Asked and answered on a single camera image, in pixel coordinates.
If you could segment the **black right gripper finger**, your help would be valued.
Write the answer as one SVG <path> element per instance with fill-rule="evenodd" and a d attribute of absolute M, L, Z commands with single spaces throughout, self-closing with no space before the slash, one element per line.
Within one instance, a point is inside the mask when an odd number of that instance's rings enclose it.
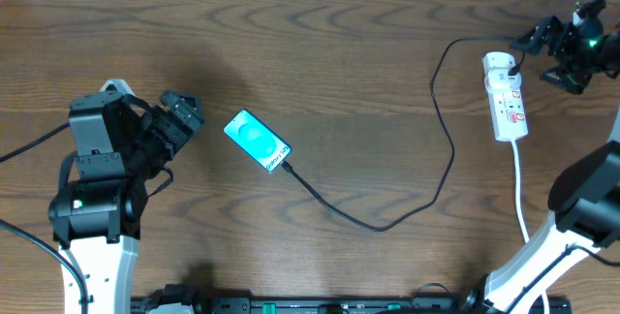
<path fill-rule="evenodd" d="M 582 94 L 591 78 L 591 74 L 568 72 L 560 66 L 550 68 L 540 75 L 541 80 L 574 95 Z"/>
<path fill-rule="evenodd" d="M 510 43 L 510 48 L 526 54 L 539 55 L 544 46 L 553 51 L 562 42 L 564 23 L 557 16 L 549 16 L 538 23 L 525 35 Z"/>

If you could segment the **Galaxy S25 smartphone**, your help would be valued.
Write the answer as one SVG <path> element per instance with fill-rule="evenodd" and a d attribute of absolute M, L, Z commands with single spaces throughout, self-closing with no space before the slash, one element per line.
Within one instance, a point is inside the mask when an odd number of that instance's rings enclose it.
<path fill-rule="evenodd" d="M 268 173 L 272 173 L 292 152 L 292 148 L 247 109 L 241 110 L 225 127 L 224 133 Z"/>

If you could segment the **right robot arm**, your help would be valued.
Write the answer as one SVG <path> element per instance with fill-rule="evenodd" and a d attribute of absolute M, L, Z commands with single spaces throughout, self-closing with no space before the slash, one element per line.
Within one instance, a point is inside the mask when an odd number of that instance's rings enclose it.
<path fill-rule="evenodd" d="M 619 35 L 606 34 L 595 14 L 576 11 L 563 23 L 551 16 L 511 43 L 537 55 L 542 47 L 558 64 L 541 78 L 580 95 L 593 75 L 619 74 Z M 554 182 L 547 219 L 502 267 L 486 275 L 461 305 L 469 313 L 527 313 L 568 270 L 619 238 L 619 129 Z"/>

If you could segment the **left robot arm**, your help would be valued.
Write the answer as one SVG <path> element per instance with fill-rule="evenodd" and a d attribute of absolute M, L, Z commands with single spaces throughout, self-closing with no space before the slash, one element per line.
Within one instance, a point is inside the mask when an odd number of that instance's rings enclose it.
<path fill-rule="evenodd" d="M 123 79 L 70 104 L 76 151 L 61 165 L 48 208 L 64 271 L 68 313 L 128 313 L 140 253 L 140 218 L 151 196 L 145 184 L 205 122 L 201 100 L 166 90 L 157 105 Z"/>

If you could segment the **white charger plug adapter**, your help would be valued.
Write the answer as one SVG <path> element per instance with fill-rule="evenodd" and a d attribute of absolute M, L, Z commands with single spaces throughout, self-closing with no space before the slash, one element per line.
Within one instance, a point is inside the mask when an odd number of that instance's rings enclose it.
<path fill-rule="evenodd" d="M 489 75 L 491 72 L 504 71 L 509 76 L 515 76 L 520 69 L 515 58 L 511 54 L 502 51 L 488 52 L 482 58 L 482 66 L 486 75 Z"/>

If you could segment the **white power strip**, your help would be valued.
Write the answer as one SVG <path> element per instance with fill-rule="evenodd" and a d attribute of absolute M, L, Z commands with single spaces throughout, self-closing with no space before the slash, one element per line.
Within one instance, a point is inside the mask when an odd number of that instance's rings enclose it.
<path fill-rule="evenodd" d="M 525 108 L 520 90 L 521 75 L 509 70 L 491 70 L 484 78 L 496 141 L 516 141 L 528 135 Z"/>

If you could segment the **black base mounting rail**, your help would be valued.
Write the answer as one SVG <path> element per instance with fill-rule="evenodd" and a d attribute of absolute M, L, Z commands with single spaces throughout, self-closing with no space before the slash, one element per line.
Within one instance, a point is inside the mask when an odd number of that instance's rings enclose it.
<path fill-rule="evenodd" d="M 374 314 L 374 313 L 493 313 L 488 304 L 443 288 L 424 285 L 408 298 L 257 298 L 249 293 L 203 292 L 184 284 L 168 284 L 144 298 L 132 298 L 131 314 Z"/>

